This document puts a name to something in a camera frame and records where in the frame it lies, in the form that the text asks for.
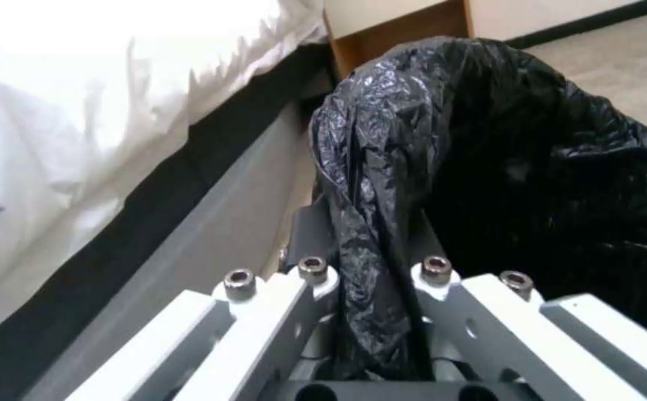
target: hex socket screw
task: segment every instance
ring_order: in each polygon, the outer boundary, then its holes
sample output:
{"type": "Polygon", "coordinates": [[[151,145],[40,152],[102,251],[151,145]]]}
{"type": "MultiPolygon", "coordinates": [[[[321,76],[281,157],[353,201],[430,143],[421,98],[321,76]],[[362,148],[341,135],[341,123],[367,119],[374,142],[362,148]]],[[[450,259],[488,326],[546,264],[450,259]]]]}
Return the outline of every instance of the hex socket screw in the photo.
{"type": "Polygon", "coordinates": [[[298,262],[298,276],[306,280],[308,285],[318,285],[328,278],[328,265],[320,257],[303,257],[298,262]]]}
{"type": "Polygon", "coordinates": [[[243,301],[256,294],[256,279],[249,269],[236,269],[224,276],[224,292],[230,300],[243,301]]]}
{"type": "Polygon", "coordinates": [[[427,256],[422,261],[422,279],[430,285],[445,285],[450,282],[453,264],[441,256],[427,256]]]}
{"type": "Polygon", "coordinates": [[[534,280],[529,276],[517,271],[503,271],[499,274],[499,279],[509,289],[516,292],[523,300],[528,301],[532,297],[532,290],[534,290],[534,280]]]}

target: wooden cabinet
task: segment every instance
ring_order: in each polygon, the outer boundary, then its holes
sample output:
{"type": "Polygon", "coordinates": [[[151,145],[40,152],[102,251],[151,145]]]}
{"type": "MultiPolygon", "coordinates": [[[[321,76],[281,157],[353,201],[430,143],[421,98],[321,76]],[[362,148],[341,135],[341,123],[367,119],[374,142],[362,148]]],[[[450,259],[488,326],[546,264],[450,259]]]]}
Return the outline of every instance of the wooden cabinet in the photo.
{"type": "Polygon", "coordinates": [[[391,47],[430,36],[471,36],[466,0],[326,0],[341,77],[391,47]]]}

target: mattress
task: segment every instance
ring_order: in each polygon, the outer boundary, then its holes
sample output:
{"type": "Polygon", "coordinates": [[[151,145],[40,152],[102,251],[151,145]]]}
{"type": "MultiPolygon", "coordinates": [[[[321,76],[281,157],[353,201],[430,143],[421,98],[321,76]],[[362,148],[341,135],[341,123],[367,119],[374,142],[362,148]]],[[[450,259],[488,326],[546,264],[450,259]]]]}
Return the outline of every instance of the mattress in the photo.
{"type": "Polygon", "coordinates": [[[93,20],[56,8],[20,17],[55,18],[59,34],[0,35],[0,322],[119,214],[189,125],[319,40],[323,2],[138,7],[191,28],[83,35],[93,20]]]}

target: trash bin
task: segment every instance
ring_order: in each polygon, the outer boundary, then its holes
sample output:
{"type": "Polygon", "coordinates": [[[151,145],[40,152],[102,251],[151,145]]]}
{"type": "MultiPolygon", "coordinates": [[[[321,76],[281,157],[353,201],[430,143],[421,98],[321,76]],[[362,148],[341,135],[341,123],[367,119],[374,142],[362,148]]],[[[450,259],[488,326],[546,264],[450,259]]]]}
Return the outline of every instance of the trash bin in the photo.
{"type": "Polygon", "coordinates": [[[423,208],[463,276],[591,292],[647,328],[647,127],[491,40],[397,46],[312,118],[343,289],[339,378],[427,378],[409,278],[423,208]]]}

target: bed frame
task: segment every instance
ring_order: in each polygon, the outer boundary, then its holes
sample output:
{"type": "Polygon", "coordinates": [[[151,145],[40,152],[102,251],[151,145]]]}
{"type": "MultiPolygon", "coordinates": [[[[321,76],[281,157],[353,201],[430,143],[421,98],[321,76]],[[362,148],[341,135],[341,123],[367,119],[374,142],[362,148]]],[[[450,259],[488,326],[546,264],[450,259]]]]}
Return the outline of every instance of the bed frame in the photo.
{"type": "MultiPolygon", "coordinates": [[[[201,205],[198,213],[206,213],[211,206],[211,201],[207,202],[208,194],[227,170],[237,170],[234,167],[238,165],[239,176],[247,176],[243,154],[258,163],[270,157],[276,149],[275,131],[286,124],[279,122],[277,125],[276,121],[295,121],[297,118],[294,111],[282,114],[285,106],[298,99],[305,84],[318,71],[324,67],[330,69],[330,61],[328,46],[302,46],[190,127],[187,144],[161,163],[130,194],[124,210],[91,243],[61,266],[26,304],[0,324],[0,399],[62,399],[63,392],[86,374],[91,363],[97,363],[102,354],[120,346],[114,338],[124,333],[129,333],[128,337],[132,335],[142,327],[138,326],[140,322],[144,324],[152,318],[150,310],[156,312],[162,302],[171,300],[170,290],[178,286],[179,290],[183,289],[181,285],[185,283],[170,282],[168,290],[160,291],[157,282],[154,287],[148,286],[147,275],[141,275],[144,277],[131,287],[132,291],[150,289],[149,295],[142,294],[143,302],[151,301],[147,307],[129,313],[127,324],[120,322],[122,317],[117,317],[118,311],[123,310],[122,305],[111,307],[117,301],[114,297],[129,280],[134,280],[143,264],[157,259],[153,255],[155,250],[168,237],[174,236],[176,228],[188,216],[195,216],[188,219],[190,224],[197,220],[198,205],[201,205]],[[83,337],[86,328],[89,335],[82,340],[79,336],[83,337]],[[93,348],[94,342],[102,340],[104,335],[109,336],[107,341],[93,348]],[[81,348],[73,351],[72,348],[79,344],[81,348]],[[66,350],[70,358],[64,358],[66,350]]],[[[229,175],[229,180],[219,185],[221,201],[227,199],[227,186],[236,185],[238,180],[236,171],[229,175]]],[[[186,239],[180,234],[179,239],[172,241],[184,243],[186,239]]],[[[173,254],[178,248],[170,246],[169,249],[173,254]]],[[[150,269],[159,272],[160,276],[154,273],[155,276],[150,276],[158,280],[177,276],[177,269],[195,268],[162,260],[150,262],[153,264],[156,268],[150,269]]],[[[210,290],[219,278],[216,268],[205,265],[202,261],[200,268],[211,269],[213,279],[204,277],[202,282],[193,284],[203,291],[210,290]]],[[[135,300],[133,294],[127,296],[130,302],[135,300]]]]}

